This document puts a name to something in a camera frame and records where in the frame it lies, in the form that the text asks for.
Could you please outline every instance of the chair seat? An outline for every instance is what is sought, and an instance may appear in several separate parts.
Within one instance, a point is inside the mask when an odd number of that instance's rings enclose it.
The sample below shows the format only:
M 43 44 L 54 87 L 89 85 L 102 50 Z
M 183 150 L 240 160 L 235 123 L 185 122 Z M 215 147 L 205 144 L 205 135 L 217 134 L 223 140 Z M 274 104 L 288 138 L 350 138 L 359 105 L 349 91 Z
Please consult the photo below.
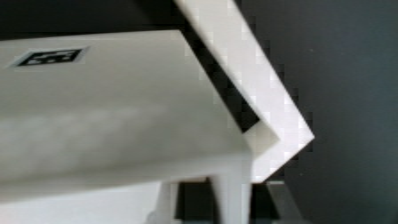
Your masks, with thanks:
M 251 160 L 180 31 L 4 41 L 0 48 L 4 195 L 199 176 Z M 68 49 L 82 49 L 73 62 L 18 66 L 32 52 Z

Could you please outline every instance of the black wall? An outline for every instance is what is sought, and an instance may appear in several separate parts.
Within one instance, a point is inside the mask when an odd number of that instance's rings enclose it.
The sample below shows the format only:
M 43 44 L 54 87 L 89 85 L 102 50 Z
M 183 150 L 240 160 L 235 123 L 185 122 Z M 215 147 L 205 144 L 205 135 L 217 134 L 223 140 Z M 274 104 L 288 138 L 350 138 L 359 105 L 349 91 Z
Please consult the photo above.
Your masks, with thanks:
M 313 148 L 285 168 L 320 224 L 398 223 L 398 1 L 244 1 L 299 107 Z

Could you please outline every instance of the dark background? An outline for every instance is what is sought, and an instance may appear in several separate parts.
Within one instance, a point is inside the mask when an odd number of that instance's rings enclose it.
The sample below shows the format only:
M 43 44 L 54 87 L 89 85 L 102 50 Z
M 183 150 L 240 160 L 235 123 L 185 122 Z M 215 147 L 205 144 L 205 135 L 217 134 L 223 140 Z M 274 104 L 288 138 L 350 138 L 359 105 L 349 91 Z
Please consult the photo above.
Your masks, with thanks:
M 272 178 L 317 224 L 397 224 L 398 1 L 237 2 L 317 135 Z M 175 28 L 246 130 L 256 116 L 171 0 L 0 1 L 0 40 Z

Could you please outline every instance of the white plastic surface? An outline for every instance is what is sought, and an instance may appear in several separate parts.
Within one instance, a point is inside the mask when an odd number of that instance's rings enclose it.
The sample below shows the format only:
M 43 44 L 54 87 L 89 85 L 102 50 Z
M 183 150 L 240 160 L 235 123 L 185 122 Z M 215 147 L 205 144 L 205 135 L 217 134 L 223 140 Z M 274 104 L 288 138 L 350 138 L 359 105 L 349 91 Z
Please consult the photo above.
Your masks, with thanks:
M 77 63 L 11 66 L 82 46 Z M 180 31 L 4 41 L 0 67 L 0 202 L 212 176 L 247 223 L 251 149 Z
M 263 182 L 315 136 L 233 0 L 175 0 L 262 122 L 246 133 Z

